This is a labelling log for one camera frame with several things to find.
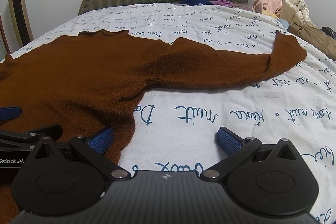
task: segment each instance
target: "pink clothing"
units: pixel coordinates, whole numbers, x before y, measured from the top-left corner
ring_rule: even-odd
[[[254,0],[252,10],[257,13],[262,13],[268,10],[270,14],[280,16],[282,0]]]
[[[221,5],[221,6],[231,6],[233,7],[233,3],[231,1],[228,0],[214,0],[214,1],[210,1],[212,4],[214,5]]]

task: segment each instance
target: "crosshair logo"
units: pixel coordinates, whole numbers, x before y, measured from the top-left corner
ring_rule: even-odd
[[[171,175],[169,175],[169,174],[165,174],[165,175],[163,175],[162,177],[163,177],[164,179],[168,180],[168,179],[171,178]]]

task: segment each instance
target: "blue gripper pad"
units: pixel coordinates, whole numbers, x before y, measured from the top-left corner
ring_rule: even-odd
[[[99,154],[103,154],[113,143],[114,131],[111,127],[105,127],[99,130],[97,133],[86,138],[86,144],[97,151]]]
[[[217,132],[217,143],[229,156],[241,149],[246,144],[245,140],[228,130],[221,127]]]
[[[0,121],[11,120],[19,117],[22,110],[18,106],[0,108]]]

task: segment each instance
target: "mattress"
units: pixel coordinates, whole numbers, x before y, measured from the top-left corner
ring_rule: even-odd
[[[14,52],[14,58],[62,35],[127,29],[133,36],[172,44],[178,37],[217,50],[271,53],[272,17],[217,5],[179,7],[168,3],[94,10],[53,29]],[[307,58],[286,73],[246,86],[218,90],[147,90],[134,109],[135,134],[119,165],[135,170],[198,174],[226,157],[215,141],[221,126],[263,143],[289,138],[315,175],[319,197],[311,214],[321,223],[336,220],[336,64],[298,38]]]

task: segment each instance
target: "brown sweater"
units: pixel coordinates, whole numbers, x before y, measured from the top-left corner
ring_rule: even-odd
[[[306,58],[295,37],[277,33],[271,54],[214,50],[185,38],[172,45],[133,37],[128,31],[62,36],[0,64],[0,106],[20,106],[19,118],[1,129],[24,132],[54,123],[60,141],[90,135],[104,126],[115,131],[106,157],[118,163],[130,142],[133,110],[150,85],[167,88],[223,88],[266,80]],[[14,171],[0,171],[0,223],[18,213],[11,195]]]

